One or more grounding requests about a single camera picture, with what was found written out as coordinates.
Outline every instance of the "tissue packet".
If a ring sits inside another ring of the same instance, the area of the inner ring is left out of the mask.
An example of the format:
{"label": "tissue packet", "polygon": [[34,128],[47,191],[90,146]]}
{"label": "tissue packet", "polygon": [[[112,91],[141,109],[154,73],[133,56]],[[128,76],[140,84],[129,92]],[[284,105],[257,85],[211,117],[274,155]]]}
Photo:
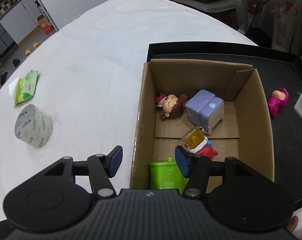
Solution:
{"label": "tissue packet", "polygon": [[15,105],[33,98],[36,90],[37,76],[38,71],[31,70],[25,77],[19,78]]}

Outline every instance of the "green toy bucket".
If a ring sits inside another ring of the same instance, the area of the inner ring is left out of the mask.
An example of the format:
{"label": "green toy bucket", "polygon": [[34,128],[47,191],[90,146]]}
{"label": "green toy bucket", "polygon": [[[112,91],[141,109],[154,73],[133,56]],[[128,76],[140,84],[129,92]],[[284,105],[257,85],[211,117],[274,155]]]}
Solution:
{"label": "green toy bucket", "polygon": [[174,189],[177,188],[182,194],[188,179],[185,179],[178,165],[168,157],[166,162],[149,163],[151,170],[151,189]]}

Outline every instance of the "white table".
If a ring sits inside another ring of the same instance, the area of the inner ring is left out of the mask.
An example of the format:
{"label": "white table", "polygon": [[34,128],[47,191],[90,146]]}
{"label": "white table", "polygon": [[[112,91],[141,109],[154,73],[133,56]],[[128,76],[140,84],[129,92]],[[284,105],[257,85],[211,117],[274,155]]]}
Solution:
{"label": "white table", "polygon": [[[123,146],[111,180],[129,187],[143,63],[148,45],[169,41],[254,44],[203,13],[167,0],[109,0],[62,28],[33,52],[0,90],[0,221],[14,187],[63,156],[74,160]],[[31,69],[40,73],[35,97],[14,106],[8,84]],[[27,104],[53,121],[48,143],[35,149],[14,136]],[[77,184],[90,189],[87,178]]]}

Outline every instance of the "clear adhesive tape roll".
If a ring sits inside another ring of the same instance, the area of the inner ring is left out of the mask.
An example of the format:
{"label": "clear adhesive tape roll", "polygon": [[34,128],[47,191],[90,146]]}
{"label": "clear adhesive tape roll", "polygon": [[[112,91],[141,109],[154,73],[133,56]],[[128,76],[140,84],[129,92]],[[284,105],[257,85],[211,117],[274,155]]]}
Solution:
{"label": "clear adhesive tape roll", "polygon": [[52,132],[50,119],[35,105],[27,105],[15,124],[15,136],[35,148],[47,143]]}

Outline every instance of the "finger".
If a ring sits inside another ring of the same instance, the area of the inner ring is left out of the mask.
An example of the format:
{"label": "finger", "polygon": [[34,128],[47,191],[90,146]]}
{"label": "finger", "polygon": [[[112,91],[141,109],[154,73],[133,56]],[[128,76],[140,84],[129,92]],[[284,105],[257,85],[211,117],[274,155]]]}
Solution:
{"label": "finger", "polygon": [[296,229],[297,227],[297,223],[299,222],[299,218],[297,216],[293,216],[291,217],[289,224],[287,225],[287,230],[290,233],[293,233],[293,231]]}

